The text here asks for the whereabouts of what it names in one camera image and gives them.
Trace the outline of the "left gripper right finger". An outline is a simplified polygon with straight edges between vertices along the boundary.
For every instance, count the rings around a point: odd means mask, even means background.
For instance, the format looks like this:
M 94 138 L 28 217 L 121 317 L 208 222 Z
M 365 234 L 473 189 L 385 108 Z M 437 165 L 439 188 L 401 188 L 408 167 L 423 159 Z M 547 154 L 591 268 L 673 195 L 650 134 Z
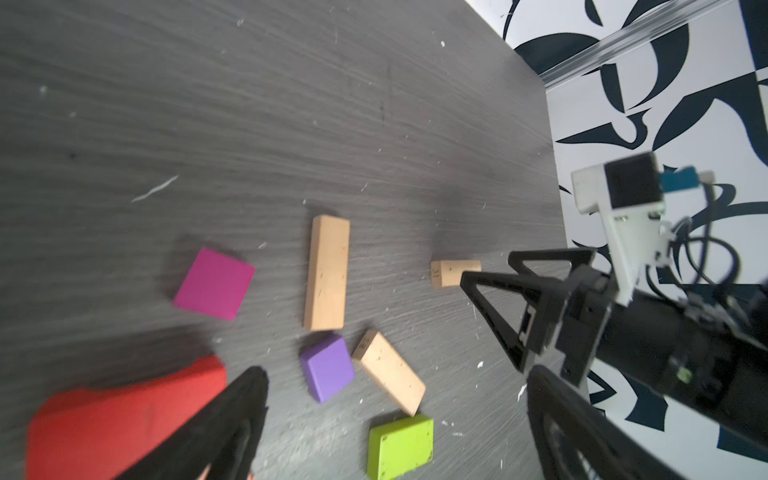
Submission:
M 679 479 L 544 366 L 527 379 L 528 418 L 547 479 Z

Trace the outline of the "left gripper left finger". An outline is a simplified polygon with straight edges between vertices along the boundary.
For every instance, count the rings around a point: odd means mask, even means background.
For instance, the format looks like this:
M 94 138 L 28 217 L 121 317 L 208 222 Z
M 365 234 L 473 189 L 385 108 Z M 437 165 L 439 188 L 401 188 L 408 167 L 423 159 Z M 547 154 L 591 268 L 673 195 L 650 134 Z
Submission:
M 245 370 L 121 479 L 248 479 L 268 411 L 269 378 Z

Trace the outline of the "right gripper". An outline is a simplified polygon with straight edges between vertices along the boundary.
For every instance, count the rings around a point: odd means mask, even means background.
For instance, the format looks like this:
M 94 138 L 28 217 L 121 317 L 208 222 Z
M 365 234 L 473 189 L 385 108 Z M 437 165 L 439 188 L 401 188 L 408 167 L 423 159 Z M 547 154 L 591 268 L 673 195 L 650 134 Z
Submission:
M 564 355 L 560 378 L 584 384 L 613 307 L 609 277 L 591 267 L 595 255 L 592 248 L 512 251 L 508 264 L 518 274 L 462 274 L 461 289 L 521 374 L 554 346 Z M 534 276 L 530 262 L 567 262 L 569 276 Z

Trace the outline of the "red rectangular block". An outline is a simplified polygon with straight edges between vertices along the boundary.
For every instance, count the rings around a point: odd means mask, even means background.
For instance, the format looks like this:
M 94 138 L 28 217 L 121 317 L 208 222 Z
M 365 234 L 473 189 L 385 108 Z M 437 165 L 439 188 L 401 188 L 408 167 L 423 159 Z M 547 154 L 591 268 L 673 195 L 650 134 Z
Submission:
M 227 386 L 208 356 L 168 376 L 127 387 L 50 397 L 27 429 L 27 479 L 114 479 Z

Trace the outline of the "natural wood long block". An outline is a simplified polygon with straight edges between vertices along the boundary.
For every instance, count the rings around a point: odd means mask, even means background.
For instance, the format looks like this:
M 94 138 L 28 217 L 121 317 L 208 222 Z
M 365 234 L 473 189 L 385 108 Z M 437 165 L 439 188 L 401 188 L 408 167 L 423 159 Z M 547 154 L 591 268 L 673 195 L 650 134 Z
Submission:
M 348 262 L 349 220 L 330 215 L 313 219 L 304 328 L 340 330 L 344 326 Z

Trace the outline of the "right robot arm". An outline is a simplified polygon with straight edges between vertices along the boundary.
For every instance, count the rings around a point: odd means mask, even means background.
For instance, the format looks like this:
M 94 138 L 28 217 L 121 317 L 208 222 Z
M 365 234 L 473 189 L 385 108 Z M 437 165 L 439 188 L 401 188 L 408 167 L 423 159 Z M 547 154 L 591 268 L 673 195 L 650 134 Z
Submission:
M 615 279 L 591 248 L 511 252 L 512 273 L 465 271 L 460 286 L 521 373 L 553 345 L 559 376 L 578 388 L 593 360 L 660 396 L 767 444 L 767 349 L 700 300 L 636 293 L 618 304 Z

